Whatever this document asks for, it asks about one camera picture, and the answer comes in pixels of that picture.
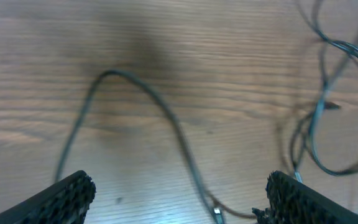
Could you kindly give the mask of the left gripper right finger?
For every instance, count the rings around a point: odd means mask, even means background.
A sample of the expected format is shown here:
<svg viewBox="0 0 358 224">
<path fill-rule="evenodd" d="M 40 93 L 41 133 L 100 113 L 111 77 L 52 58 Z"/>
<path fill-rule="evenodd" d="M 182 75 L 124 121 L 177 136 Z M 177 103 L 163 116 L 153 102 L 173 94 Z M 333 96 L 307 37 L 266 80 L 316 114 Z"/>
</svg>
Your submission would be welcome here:
<svg viewBox="0 0 358 224">
<path fill-rule="evenodd" d="M 258 223 L 358 224 L 358 214 L 283 172 L 272 172 L 265 190 L 270 206 L 264 210 L 252 209 Z"/>
</svg>

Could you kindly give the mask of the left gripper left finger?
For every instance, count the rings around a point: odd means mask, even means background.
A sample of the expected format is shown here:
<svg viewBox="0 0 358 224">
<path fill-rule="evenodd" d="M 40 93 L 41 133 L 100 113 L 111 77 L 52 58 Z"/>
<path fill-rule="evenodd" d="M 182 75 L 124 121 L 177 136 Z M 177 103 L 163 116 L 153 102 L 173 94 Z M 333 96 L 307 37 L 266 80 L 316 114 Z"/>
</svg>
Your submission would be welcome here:
<svg viewBox="0 0 358 224">
<path fill-rule="evenodd" d="M 84 224 L 96 193 L 83 170 L 0 213 L 0 224 Z"/>
</svg>

